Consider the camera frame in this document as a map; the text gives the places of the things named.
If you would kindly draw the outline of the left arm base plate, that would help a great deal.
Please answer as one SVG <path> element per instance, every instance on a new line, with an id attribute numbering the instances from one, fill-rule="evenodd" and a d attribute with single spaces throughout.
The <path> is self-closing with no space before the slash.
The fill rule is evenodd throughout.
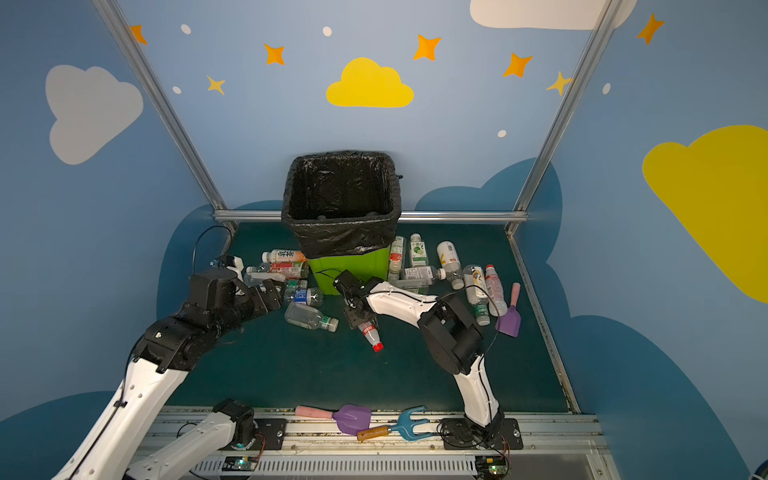
<path id="1" fill-rule="evenodd" d="M 241 450 L 278 451 L 283 447 L 288 422 L 279 418 L 258 418 L 247 425 L 235 443 Z"/>

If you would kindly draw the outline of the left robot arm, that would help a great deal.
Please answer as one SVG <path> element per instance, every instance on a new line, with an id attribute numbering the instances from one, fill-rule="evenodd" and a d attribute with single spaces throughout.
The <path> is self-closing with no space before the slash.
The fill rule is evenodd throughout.
<path id="1" fill-rule="evenodd" d="M 222 336 L 279 310 L 284 288 L 271 279 L 250 286 L 228 268 L 193 275 L 180 310 L 153 323 L 136 342 L 120 386 L 57 478 L 180 479 L 220 449 L 264 449 L 253 409 L 227 399 L 170 444 L 134 458 L 158 413 L 200 359 Z"/>

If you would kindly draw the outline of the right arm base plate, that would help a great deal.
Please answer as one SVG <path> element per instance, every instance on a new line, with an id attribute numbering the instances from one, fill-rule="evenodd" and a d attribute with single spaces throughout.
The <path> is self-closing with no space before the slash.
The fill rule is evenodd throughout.
<path id="1" fill-rule="evenodd" d="M 466 418 L 445 418 L 438 422 L 436 433 L 446 449 L 516 451 L 524 448 L 522 433 L 514 418 L 502 419 L 493 432 Z"/>

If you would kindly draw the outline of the blue cap clear water bottle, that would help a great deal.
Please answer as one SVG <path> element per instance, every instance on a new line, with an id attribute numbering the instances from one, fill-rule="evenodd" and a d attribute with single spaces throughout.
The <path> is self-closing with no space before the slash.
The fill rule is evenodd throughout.
<path id="1" fill-rule="evenodd" d="M 317 287 L 288 288 L 283 297 L 283 303 L 285 305 L 299 303 L 309 307 L 320 307 L 323 304 L 323 301 L 324 294 Z"/>

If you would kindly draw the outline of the slim red cap bottle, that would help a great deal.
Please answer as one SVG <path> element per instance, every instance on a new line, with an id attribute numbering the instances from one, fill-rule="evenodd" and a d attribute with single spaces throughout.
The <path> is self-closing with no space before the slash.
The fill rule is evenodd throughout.
<path id="1" fill-rule="evenodd" d="M 491 304 L 494 306 L 493 315 L 501 317 L 508 311 L 508 305 L 504 298 L 504 288 L 496 268 L 488 264 L 485 268 L 485 283 Z"/>

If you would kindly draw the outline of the white bottle red cap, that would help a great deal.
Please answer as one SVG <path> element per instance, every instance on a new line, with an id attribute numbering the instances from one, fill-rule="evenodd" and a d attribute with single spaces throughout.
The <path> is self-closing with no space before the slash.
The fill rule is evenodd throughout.
<path id="1" fill-rule="evenodd" d="M 362 335 L 365 337 L 365 339 L 368 341 L 368 343 L 371 345 L 372 349 L 375 352 L 380 352 L 384 345 L 381 341 L 378 329 L 371 321 L 361 322 L 358 325 L 358 329 L 362 333 Z"/>

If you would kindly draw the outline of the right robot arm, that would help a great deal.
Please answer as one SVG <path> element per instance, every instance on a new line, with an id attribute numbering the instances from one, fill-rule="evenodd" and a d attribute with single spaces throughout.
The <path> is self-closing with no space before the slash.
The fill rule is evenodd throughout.
<path id="1" fill-rule="evenodd" d="M 364 282 L 348 270 L 336 276 L 333 287 L 344 299 L 351 326 L 386 315 L 416 327 L 434 361 L 454 376 L 470 431 L 485 442 L 496 439 L 504 413 L 486 372 L 483 336 L 454 293 L 419 295 L 377 277 Z"/>

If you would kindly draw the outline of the clear bottle green neck band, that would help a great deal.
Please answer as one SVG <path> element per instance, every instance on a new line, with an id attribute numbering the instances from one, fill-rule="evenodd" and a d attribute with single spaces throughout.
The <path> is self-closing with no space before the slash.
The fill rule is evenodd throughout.
<path id="1" fill-rule="evenodd" d="M 308 330 L 322 329 L 331 333 L 336 332 L 339 325 L 338 319 L 326 316 L 320 310 L 303 303 L 290 303 L 284 318 L 294 326 Z"/>

